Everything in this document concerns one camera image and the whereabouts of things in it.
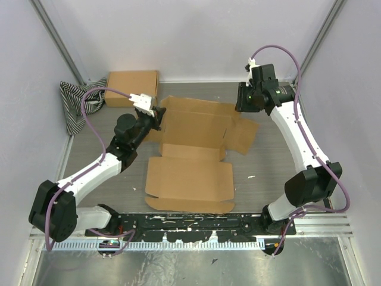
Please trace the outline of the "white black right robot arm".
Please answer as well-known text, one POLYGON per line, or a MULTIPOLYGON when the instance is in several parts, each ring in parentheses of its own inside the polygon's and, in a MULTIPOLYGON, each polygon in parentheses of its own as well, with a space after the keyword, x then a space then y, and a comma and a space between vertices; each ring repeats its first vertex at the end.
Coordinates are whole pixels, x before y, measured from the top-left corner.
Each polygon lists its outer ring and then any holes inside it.
POLYGON ((319 149, 302 115, 294 89, 279 84, 274 66, 259 66, 249 60, 245 70, 248 78, 239 83, 236 111, 265 111, 283 135, 296 169, 296 174, 284 184, 284 194, 263 207, 260 216, 263 231, 275 235, 292 215, 332 195, 342 167, 338 162, 332 163, 319 149))

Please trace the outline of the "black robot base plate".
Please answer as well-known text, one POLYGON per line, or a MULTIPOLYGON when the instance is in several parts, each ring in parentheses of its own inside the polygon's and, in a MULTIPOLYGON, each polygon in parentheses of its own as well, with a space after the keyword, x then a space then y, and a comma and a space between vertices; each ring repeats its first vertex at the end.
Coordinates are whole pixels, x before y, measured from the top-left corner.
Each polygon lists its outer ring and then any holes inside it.
POLYGON ((131 229, 136 231, 133 242, 206 242, 215 234, 217 241, 224 243, 254 242, 260 235, 278 236, 288 221, 265 229, 256 213, 123 213, 118 222, 117 234, 131 229))

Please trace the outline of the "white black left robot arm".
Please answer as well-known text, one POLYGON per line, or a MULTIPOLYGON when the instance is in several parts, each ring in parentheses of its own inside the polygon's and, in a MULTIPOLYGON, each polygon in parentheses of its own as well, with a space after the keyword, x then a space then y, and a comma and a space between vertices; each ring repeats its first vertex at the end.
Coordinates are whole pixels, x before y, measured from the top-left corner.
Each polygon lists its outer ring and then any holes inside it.
POLYGON ((125 171, 137 157, 137 148, 151 130, 159 131, 166 109, 154 107, 152 114, 137 111, 118 119, 114 137, 105 153, 77 173, 58 182, 46 180, 39 185, 29 222, 51 243, 66 240, 75 231, 88 230, 106 237, 120 236, 120 218, 112 208, 99 204, 78 207, 93 190, 125 171))

